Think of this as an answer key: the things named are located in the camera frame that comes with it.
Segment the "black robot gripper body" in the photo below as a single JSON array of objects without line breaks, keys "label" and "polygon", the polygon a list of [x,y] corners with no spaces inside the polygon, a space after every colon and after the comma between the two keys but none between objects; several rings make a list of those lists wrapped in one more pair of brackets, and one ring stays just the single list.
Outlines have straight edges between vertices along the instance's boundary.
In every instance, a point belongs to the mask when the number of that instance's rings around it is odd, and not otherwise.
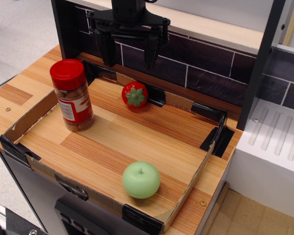
[{"label": "black robot gripper body", "polygon": [[146,8],[154,0],[113,0],[112,9],[90,11],[89,31],[94,34],[96,42],[103,47],[114,44],[115,38],[132,40],[156,39],[158,45],[169,42],[168,18],[155,15]]}]

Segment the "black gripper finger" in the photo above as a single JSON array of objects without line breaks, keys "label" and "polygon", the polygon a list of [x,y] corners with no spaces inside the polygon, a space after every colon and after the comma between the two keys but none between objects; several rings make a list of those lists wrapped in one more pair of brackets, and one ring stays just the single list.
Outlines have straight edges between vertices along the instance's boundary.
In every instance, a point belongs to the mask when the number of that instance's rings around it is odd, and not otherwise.
[{"label": "black gripper finger", "polygon": [[112,67],[115,65],[116,46],[110,32],[95,30],[96,44],[104,64]]},{"label": "black gripper finger", "polygon": [[155,66],[158,57],[159,48],[162,45],[161,32],[152,31],[145,40],[144,60],[146,69],[150,70]]}]

